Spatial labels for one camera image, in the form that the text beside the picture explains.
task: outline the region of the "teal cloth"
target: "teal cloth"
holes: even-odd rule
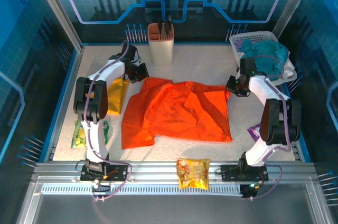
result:
[[[282,72],[281,65],[272,58],[256,57],[260,55],[268,55],[278,59],[283,65],[289,56],[288,49],[274,41],[261,41],[252,44],[250,40],[245,39],[241,52],[245,54],[241,59],[254,58],[256,63],[256,69],[258,72],[264,72],[266,75],[279,75]],[[277,80],[278,77],[271,77],[270,80]]]

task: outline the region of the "green snack bag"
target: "green snack bag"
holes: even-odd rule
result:
[[[104,136],[105,136],[105,144],[108,143],[108,131],[109,131],[109,124],[108,121],[104,121]],[[72,138],[72,148],[77,147],[86,147],[87,141],[86,141],[86,135],[85,130],[82,127],[82,124],[79,121],[75,121],[75,130],[73,133]]]

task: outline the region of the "speckled countertop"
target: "speckled countertop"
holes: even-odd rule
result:
[[[77,77],[86,77],[98,71],[107,59],[120,52],[120,46],[87,46],[84,50]],[[174,59],[170,66],[155,67],[149,56],[148,46],[139,46],[142,62],[147,64],[151,77],[172,79],[174,82],[196,81],[207,85],[225,85],[230,75],[236,75],[237,64],[230,46],[174,46]],[[142,82],[129,85],[124,102],[123,112],[129,98],[139,93]],[[59,141],[54,154],[54,161],[77,161],[84,159],[86,148],[71,148],[74,132],[73,112],[74,88],[62,125]],[[205,143],[187,140],[156,137],[155,145],[127,150],[121,149],[121,121],[119,116],[107,116],[110,125],[107,148],[111,160],[129,161],[174,161],[183,158],[210,158],[212,161],[234,161],[244,151],[249,150],[254,141],[247,128],[260,122],[263,105],[255,95],[248,98],[231,96],[228,101],[230,117],[231,143]],[[293,153],[276,153],[270,158],[273,161],[294,161]]]

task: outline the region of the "white plastic basket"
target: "white plastic basket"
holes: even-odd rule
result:
[[[233,53],[233,55],[236,59],[238,66],[239,66],[239,60],[244,55],[244,53],[238,52],[234,43],[236,43],[240,40],[245,40],[245,39],[249,39],[250,41],[270,40],[270,41],[278,42],[275,35],[270,31],[248,32],[248,33],[241,33],[241,34],[231,36],[229,40],[230,40],[230,43],[231,43],[231,46],[232,46],[232,53]],[[290,61],[289,58],[286,61],[286,64],[288,64],[288,63],[291,64],[291,61]],[[293,74],[290,77],[288,77],[287,79],[280,78],[278,80],[272,81],[272,83],[275,86],[277,86],[277,85],[281,85],[285,82],[289,82],[289,81],[293,81],[293,80],[297,79],[297,72],[295,70],[293,70],[292,73]]]

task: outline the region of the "yellow snack bag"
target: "yellow snack bag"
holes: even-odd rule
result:
[[[191,187],[208,190],[209,165],[210,159],[177,159],[176,168],[180,178],[180,189]]]

